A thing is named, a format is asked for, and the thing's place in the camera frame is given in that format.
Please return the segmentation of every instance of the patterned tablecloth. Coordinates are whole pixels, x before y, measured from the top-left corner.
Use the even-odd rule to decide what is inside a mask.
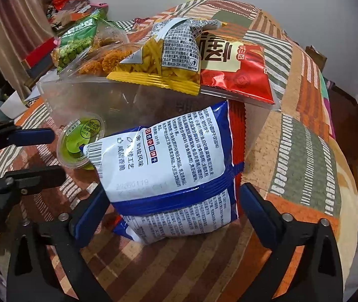
[[[266,12],[228,0],[194,0],[164,11],[128,32],[145,41],[152,24],[173,17],[219,19],[227,26],[217,35],[255,42],[264,47],[268,76],[281,111],[270,113],[246,160],[242,181],[251,182],[280,213],[316,222],[327,217],[335,231],[344,282],[356,248],[358,197],[355,182],[331,125],[323,77],[312,59]],[[19,120],[23,128],[52,127],[39,99]],[[0,151],[0,176],[13,169],[54,165],[56,142]],[[23,215],[51,220],[73,209],[93,191],[94,171],[67,169],[60,188],[25,197]],[[246,217],[205,235],[164,239],[142,246],[113,234],[111,211],[82,255],[114,301],[236,301],[269,256]],[[301,255],[298,248],[277,294],[283,293]],[[74,295],[57,255],[52,262],[63,289]]]

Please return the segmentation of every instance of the barcode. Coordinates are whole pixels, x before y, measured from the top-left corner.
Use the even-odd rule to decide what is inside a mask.
[[[89,144],[85,156],[96,168],[99,178],[102,178],[102,142]]]
[[[66,136],[69,136],[70,133],[75,130],[79,125],[81,124],[81,121],[77,120],[67,131]]]

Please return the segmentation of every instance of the cardboard box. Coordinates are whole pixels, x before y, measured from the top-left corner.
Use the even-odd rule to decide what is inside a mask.
[[[317,64],[320,71],[323,72],[324,65],[326,64],[327,61],[327,57],[325,57],[323,54],[318,52],[313,45],[306,47],[305,51],[308,54],[308,56],[311,57],[313,61]]]

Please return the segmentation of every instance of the cream colored label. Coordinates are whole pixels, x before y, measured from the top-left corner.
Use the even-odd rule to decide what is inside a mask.
[[[241,62],[236,58],[242,42],[229,42],[223,37],[203,33],[198,47],[201,54],[201,69],[236,72]]]

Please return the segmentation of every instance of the blue and white snack bag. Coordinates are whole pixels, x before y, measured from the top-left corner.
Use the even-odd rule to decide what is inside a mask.
[[[244,163],[233,163],[231,123],[224,101],[86,145],[84,154],[122,216],[114,231],[149,244],[237,219],[234,179]]]

